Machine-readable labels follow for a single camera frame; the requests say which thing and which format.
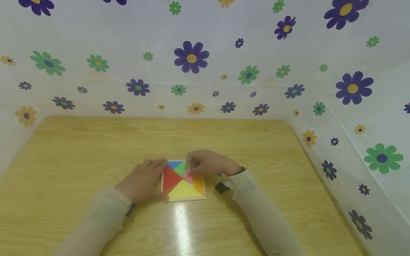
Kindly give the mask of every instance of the green flower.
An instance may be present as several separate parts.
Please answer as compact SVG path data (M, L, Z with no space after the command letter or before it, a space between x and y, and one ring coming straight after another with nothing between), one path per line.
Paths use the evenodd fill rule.
M152 55L151 52L145 52L142 56L144 56L144 60L146 61L151 61L154 59L154 55Z
M273 7L273 13L278 13L282 10L283 6L285 5L285 3L283 2L283 0L278 0L275 3L275 6Z
M252 80L256 80L256 75L259 74L259 70L257 70L257 66L247 66L246 70L242 70L239 73L241 76L238 77L238 81L241 81L241 84L250 84Z
M395 146L388 146L387 148L384 147L383 144L379 143L376 144L376 148L368 148L366 152L370 156L366 156L364 161L366 163L371 163L369 165L369 169L375 171L379 169L379 171L383 174L389 173L389 169L398 170L400 169L400 165L396 163L397 161L403 160L403 155L394 154L396 152Z
M59 76L62 76L61 71L66 71L63 66L60 66L61 61L59 59L51 59L50 54L43 52L43 55L38 51L33 51L34 55L31 55L30 58L37 62L36 67L38 69L46 69L47 74L53 75L56 73Z
M105 72L109 68L109 66L107 65L107 60L102 59L100 55L97 55L97 57L90 55L90 59L87 59L87 61L90 63L90 65L88 66L90 68L95 68L97 72Z
M320 68L319 68L320 71L325 72L327 69L328 69L328 65L326 64L320 65Z
M316 102L316 105L313 105L313 112L315 115L321 116L324 112L326 112L325 108L326 106L323 105L322 102Z
M373 36L371 38L369 38L369 40L367 41L367 46L369 48L372 48L373 46L376 46L379 43L379 39L377 36Z
M172 12L172 15L178 15L181 12L181 6L178 2L172 2L172 4L169 5L169 11Z
M286 75L289 74L290 68L289 65L285 66L282 65L281 68L278 68L278 71L276 72L276 77L277 78L284 78Z
M187 88L185 86L181 85L175 85L174 87L171 88L171 93L175 95L182 95L187 92Z

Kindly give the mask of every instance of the tangram puzzle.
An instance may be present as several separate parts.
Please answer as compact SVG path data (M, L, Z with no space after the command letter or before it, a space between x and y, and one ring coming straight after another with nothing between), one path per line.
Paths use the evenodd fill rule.
M168 194L169 201L205 198L202 176L188 176L187 170L187 163L182 160L169 161L165 167L162 174L161 191Z

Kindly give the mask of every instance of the wooden table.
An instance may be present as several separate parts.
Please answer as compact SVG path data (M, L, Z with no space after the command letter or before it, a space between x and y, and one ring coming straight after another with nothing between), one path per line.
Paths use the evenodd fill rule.
M134 165L198 149L247 167L308 255L367 255L284 121L66 116L45 119L0 180L0 255L51 255ZM219 179L205 178L206 200L140 207L102 255L263 255Z

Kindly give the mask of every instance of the red triangle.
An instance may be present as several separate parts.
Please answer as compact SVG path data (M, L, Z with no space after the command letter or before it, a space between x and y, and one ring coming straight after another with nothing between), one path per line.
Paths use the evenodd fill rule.
M181 180L182 177L167 165L164 169L164 182L162 184L162 191L165 194L170 193Z

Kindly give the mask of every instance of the floral backdrop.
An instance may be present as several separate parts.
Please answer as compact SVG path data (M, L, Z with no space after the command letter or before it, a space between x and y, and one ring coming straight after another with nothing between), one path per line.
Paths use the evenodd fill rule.
M9 0L0 174L51 115L284 119L371 255L410 251L410 2Z

